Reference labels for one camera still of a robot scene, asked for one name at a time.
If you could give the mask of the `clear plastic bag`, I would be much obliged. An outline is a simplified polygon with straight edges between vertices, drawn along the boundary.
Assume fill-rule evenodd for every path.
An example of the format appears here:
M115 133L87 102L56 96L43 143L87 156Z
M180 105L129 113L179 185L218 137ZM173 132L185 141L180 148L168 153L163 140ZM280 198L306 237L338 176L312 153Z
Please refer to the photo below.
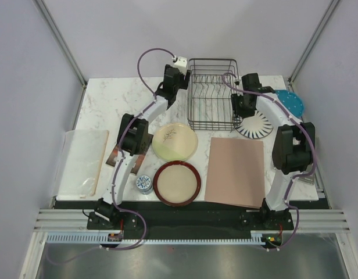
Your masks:
M108 130L66 133L55 178L57 200L75 201L95 195L108 137Z

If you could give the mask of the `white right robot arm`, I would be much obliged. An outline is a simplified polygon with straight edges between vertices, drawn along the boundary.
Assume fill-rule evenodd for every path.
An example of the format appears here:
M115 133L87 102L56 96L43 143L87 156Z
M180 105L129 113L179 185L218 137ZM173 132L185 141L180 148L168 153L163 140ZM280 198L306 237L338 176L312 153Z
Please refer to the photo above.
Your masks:
M280 222L278 212L287 210L295 181L315 172L315 126L296 117L270 86L263 86L257 73L235 79L231 89L232 123L250 139L259 139L275 132L272 163L275 175L264 199L266 210L259 214L264 228Z

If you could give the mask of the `cream plate with branch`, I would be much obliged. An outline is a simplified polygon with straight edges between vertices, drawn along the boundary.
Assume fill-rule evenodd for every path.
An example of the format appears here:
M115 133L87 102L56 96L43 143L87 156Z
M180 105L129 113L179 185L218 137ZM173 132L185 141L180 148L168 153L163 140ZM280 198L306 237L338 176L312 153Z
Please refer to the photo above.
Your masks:
M198 137L194 130L182 123L170 123L155 132L152 148L157 157L167 162L186 161L198 147Z

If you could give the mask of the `blue patterned small cup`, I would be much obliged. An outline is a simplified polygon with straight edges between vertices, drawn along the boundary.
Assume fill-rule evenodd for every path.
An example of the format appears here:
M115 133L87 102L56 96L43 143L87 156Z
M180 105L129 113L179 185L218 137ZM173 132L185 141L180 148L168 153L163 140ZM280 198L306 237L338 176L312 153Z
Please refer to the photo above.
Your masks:
M141 175L136 179L136 187L138 191L144 195L148 195L152 192L153 186L152 186L152 180L147 175Z

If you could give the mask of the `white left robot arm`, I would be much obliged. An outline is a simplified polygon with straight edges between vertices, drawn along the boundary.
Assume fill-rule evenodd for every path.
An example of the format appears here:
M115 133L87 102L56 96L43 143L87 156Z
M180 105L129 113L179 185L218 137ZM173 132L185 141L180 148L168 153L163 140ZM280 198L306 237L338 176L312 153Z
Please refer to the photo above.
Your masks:
M188 88L190 76L186 66L165 65L163 81L154 92L153 101L136 116L123 115L117 137L117 162L107 190L95 206L95 214L107 228L116 228L120 224L121 215L116 205L121 204L131 169L148 147L149 124L172 106L179 90Z

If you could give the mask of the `blue striped white plate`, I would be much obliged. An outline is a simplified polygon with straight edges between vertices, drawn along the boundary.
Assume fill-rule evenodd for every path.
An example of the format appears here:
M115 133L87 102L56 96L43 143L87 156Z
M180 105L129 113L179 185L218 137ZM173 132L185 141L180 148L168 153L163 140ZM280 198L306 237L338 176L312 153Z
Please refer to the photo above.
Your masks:
M234 128L241 135L252 140L263 139L273 131L272 124L258 110L252 117L234 120Z

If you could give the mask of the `pink folder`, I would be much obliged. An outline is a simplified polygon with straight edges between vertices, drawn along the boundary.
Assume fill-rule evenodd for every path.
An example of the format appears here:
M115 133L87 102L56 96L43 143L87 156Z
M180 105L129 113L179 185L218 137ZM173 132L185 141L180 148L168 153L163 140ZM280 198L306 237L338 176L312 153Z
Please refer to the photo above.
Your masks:
M264 197L263 142L212 138L205 201L259 208Z

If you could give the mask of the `teal polka dot plate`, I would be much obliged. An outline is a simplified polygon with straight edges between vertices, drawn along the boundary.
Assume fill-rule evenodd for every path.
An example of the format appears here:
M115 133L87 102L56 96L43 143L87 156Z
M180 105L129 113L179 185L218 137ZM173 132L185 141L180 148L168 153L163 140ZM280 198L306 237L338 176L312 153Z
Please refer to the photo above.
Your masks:
M303 101L288 90L276 90L279 101L297 118L301 118L305 110Z

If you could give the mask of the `dark sunset book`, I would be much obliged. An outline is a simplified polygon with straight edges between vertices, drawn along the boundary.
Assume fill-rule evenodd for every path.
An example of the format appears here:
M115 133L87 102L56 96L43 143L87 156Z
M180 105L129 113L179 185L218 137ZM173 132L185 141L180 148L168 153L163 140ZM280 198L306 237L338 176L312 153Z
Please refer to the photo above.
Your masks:
M112 152L110 153L107 161L106 161L106 164L109 165L109 166L112 166L112 167L115 167L116 165L116 162L117 162L117 151L118 151L118 146L116 145ZM138 159L137 161L135 162L135 165L132 167L130 173L133 174L133 175L137 175L144 159L145 159L145 156L146 156L146 153L147 153L148 149L146 149L142 154L140 154L138 156Z

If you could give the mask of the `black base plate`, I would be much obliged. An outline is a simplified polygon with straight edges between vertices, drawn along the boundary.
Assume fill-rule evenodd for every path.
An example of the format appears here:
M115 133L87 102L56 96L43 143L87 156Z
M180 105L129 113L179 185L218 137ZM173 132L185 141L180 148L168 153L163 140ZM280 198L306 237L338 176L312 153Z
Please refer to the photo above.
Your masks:
M106 220L89 213L89 230L118 230L136 239L151 237L244 237L252 231L290 231L289 211L270 217L263 209L211 202L172 207L162 202L123 202L122 211Z

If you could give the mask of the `black wire dish rack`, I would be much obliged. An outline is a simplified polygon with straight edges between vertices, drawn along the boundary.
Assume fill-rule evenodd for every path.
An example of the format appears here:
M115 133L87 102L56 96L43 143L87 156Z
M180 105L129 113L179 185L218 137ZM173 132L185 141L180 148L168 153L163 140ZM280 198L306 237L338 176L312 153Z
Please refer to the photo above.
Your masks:
M191 79L187 95L187 120L193 130L231 131L234 128L231 94L227 83L238 78L238 65L231 58L191 58Z

